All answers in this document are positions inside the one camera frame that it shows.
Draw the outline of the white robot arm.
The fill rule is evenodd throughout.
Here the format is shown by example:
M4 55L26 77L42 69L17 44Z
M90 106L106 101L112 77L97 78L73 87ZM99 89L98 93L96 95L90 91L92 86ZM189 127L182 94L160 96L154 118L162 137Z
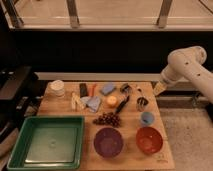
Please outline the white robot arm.
M158 96L184 77L213 104L213 73L202 66L206 59L207 53L201 46L172 51L154 87L154 95Z

